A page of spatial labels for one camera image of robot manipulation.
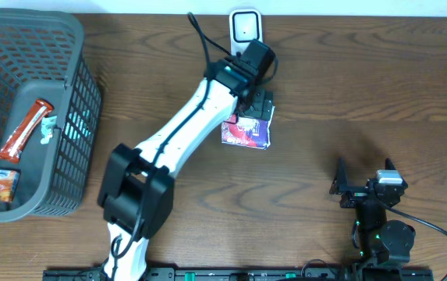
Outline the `purple pink floral packet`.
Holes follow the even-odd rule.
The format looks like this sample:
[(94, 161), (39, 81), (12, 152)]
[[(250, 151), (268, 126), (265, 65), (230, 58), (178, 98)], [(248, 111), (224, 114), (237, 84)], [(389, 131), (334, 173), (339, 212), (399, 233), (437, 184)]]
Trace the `purple pink floral packet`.
[(221, 124), (223, 144), (266, 150), (271, 145), (271, 120), (239, 117), (234, 114)]

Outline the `mint green tissue pack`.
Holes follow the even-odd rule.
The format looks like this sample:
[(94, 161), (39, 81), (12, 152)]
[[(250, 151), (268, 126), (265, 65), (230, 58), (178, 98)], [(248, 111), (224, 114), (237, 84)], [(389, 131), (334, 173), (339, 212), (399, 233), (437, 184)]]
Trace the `mint green tissue pack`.
[(41, 120), (41, 144), (48, 144), (53, 138), (53, 131), (56, 126), (57, 116), (44, 117)]

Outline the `orange chocolate bar wrapper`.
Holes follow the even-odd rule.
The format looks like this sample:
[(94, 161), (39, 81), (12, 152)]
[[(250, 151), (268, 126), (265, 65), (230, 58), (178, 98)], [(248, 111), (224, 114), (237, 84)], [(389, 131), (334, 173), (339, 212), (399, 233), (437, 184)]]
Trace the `orange chocolate bar wrapper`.
[(20, 155), (35, 127), (53, 109), (54, 106), (49, 102), (44, 99), (37, 99), (0, 149), (0, 159), (11, 163), (18, 163), (20, 161)]

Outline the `orange Kleenex tissue pack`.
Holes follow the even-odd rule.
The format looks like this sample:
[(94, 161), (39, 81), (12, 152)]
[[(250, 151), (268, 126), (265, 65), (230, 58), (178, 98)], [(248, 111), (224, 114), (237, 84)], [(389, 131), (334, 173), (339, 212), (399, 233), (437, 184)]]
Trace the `orange Kleenex tissue pack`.
[(12, 202), (19, 177), (16, 170), (0, 169), (0, 202)]

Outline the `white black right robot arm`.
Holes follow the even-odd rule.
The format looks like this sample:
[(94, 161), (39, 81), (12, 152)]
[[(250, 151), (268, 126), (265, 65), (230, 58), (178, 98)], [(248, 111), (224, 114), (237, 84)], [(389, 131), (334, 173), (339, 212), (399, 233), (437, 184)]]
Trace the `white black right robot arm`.
[(338, 280), (409, 279), (403, 266), (410, 261), (415, 229), (402, 221), (387, 219), (386, 214), (400, 202), (407, 187), (390, 159), (363, 186), (349, 183), (345, 162), (338, 160), (329, 193), (341, 197), (341, 208), (355, 210), (352, 243), (360, 250), (360, 260), (340, 269)]

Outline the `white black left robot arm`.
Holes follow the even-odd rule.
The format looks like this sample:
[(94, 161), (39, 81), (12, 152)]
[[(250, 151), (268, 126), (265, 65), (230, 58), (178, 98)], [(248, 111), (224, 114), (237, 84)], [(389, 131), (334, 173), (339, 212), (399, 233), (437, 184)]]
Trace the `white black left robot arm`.
[(208, 134), (246, 111), (268, 82), (277, 58), (253, 39), (241, 55), (209, 62), (190, 100), (154, 135), (110, 154), (98, 195), (111, 245), (103, 280), (138, 280), (147, 268), (149, 240), (172, 211), (175, 179)]

